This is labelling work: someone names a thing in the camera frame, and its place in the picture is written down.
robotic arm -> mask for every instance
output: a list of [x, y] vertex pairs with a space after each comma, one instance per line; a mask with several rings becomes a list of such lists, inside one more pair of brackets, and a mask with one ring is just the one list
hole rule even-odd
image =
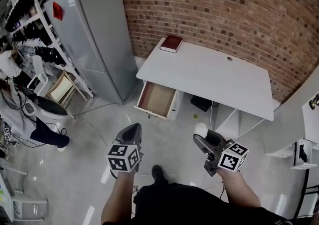
[[134, 167], [138, 172], [138, 164], [143, 154], [140, 153], [142, 142], [142, 127], [139, 123], [121, 130], [107, 155], [111, 171], [130, 172]]
[[218, 167], [237, 171], [245, 162], [249, 150], [233, 140], [228, 140], [220, 134], [209, 130], [204, 123], [195, 127], [193, 135], [195, 144], [207, 155], [204, 168], [211, 177]]

concrete floor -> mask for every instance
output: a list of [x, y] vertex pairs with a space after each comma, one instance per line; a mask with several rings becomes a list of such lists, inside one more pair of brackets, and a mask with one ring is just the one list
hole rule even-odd
[[[143, 129], [144, 157], [139, 173], [135, 175], [135, 185], [142, 187], [153, 183], [152, 177], [145, 175], [150, 175], [152, 166], [159, 164], [170, 174], [169, 180], [193, 183], [220, 196], [221, 178], [218, 175], [213, 178], [206, 176], [203, 168], [206, 156], [192, 140], [195, 125], [209, 123], [209, 112], [204, 113], [192, 106], [190, 96], [185, 95], [174, 122], [157, 117], [149, 119], [147, 114], [134, 108], [140, 91], [140, 87], [136, 88], [124, 105], [107, 105], [109, 102], [98, 97], [85, 102], [81, 96], [74, 96], [69, 106], [72, 114], [105, 106], [78, 115], [76, 120], [68, 118], [61, 122], [71, 138], [62, 153], [53, 146], [11, 148], [9, 162], [17, 169], [29, 172], [26, 178], [19, 178], [17, 184], [23, 184], [27, 195], [49, 200], [47, 206], [26, 204], [24, 215], [44, 217], [45, 221], [38, 223], [42, 225], [81, 225], [92, 206], [94, 212], [89, 224], [100, 224], [101, 212], [115, 179], [110, 176], [105, 183], [101, 182], [107, 166], [107, 147], [99, 134], [110, 145], [116, 134], [132, 123], [140, 123]], [[99, 134], [83, 119], [90, 122]], [[291, 218], [299, 201], [304, 171], [289, 169], [289, 159], [266, 156], [259, 127], [238, 141], [250, 149], [241, 168], [248, 185], [259, 196], [262, 205], [271, 211], [275, 210], [280, 194], [285, 195], [287, 205], [283, 216]], [[225, 193], [222, 199], [227, 200]]]

black shirt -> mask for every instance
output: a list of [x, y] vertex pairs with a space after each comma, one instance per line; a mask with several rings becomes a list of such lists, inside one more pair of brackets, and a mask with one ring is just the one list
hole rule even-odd
[[226, 203], [197, 187], [181, 184], [146, 186], [134, 199], [136, 215], [130, 221], [110, 224], [239, 224], [274, 225], [284, 220], [264, 208]]

person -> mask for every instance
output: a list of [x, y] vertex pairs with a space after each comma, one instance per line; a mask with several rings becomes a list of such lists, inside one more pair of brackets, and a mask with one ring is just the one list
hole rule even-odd
[[17, 48], [12, 44], [12, 50], [0, 50], [0, 70], [7, 77], [12, 79], [14, 83], [21, 88], [22, 86], [27, 86], [31, 81], [31, 78], [15, 63], [12, 56], [17, 54]]
[[24, 105], [27, 97], [15, 89], [12, 80], [0, 79], [0, 114], [10, 126], [11, 137], [55, 145], [59, 151], [64, 151], [69, 144], [69, 137], [53, 132], [43, 121], [36, 116], [27, 116]]
[[154, 166], [154, 184], [142, 187], [134, 197], [136, 213], [133, 218], [135, 171], [119, 172], [104, 206], [101, 224], [289, 224], [284, 218], [261, 207], [259, 198], [239, 171], [218, 168], [217, 172], [223, 179], [229, 203], [194, 186], [168, 184], [161, 167]]

red book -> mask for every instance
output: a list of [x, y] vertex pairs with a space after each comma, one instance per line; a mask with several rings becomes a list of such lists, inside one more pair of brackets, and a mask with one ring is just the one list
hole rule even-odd
[[169, 35], [159, 48], [164, 51], [176, 53], [182, 42], [183, 38]]

